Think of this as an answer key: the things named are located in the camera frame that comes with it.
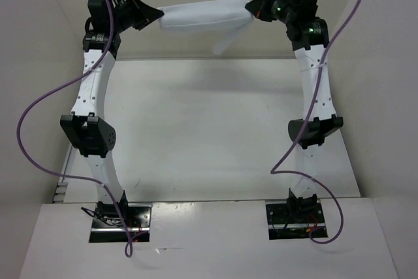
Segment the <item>white skirt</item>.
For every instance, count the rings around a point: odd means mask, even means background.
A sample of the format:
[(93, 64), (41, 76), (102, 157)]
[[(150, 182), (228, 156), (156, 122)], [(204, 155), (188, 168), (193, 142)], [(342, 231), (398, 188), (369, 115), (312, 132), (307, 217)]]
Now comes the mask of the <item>white skirt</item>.
[(253, 22), (246, 9), (250, 0), (212, 0), (160, 7), (162, 30), (179, 36), (205, 31), (222, 31), (224, 38), (216, 43), (213, 54), (222, 54)]

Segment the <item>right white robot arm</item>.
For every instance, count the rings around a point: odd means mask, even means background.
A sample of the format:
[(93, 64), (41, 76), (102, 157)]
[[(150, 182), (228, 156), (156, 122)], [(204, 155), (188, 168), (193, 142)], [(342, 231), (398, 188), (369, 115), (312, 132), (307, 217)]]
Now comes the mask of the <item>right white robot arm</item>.
[(280, 21), (286, 26), (300, 67), (304, 111), (301, 119), (288, 123), (294, 174), (300, 177), (289, 188), (286, 214), (291, 221), (301, 222), (317, 200), (314, 178), (320, 170), (325, 139), (344, 124), (330, 93), (327, 23), (317, 16), (317, 0), (252, 0), (246, 9), (258, 20)]

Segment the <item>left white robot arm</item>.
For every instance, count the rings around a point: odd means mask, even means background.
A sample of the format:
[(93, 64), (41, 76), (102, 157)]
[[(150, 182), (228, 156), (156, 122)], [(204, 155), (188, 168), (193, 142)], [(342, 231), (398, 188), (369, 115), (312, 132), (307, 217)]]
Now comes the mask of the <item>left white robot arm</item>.
[(130, 210), (112, 156), (116, 131), (105, 122), (105, 95), (115, 65), (120, 35), (129, 28), (138, 31), (163, 16), (163, 12), (141, 0), (88, 0), (90, 16), (82, 41), (84, 78), (70, 114), (60, 126), (74, 148), (88, 163), (92, 177), (100, 181), (96, 215), (106, 215), (115, 226), (125, 225)]

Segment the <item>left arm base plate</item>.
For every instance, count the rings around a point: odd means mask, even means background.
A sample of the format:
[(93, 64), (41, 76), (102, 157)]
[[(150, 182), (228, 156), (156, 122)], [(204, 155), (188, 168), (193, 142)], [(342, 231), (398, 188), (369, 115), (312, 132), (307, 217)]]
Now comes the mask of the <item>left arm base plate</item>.
[[(82, 210), (92, 218), (89, 243), (127, 242), (127, 235), (117, 213), (100, 214), (98, 209)], [(125, 224), (133, 242), (150, 241), (151, 203), (130, 203)]]

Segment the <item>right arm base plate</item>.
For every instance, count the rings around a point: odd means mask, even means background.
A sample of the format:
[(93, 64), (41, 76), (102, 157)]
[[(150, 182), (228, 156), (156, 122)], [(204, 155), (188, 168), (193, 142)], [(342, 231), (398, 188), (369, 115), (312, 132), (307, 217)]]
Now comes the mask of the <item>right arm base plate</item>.
[(309, 238), (327, 238), (327, 228), (320, 202), (307, 214), (291, 217), (285, 201), (266, 203), (266, 220), (270, 240), (291, 240)]

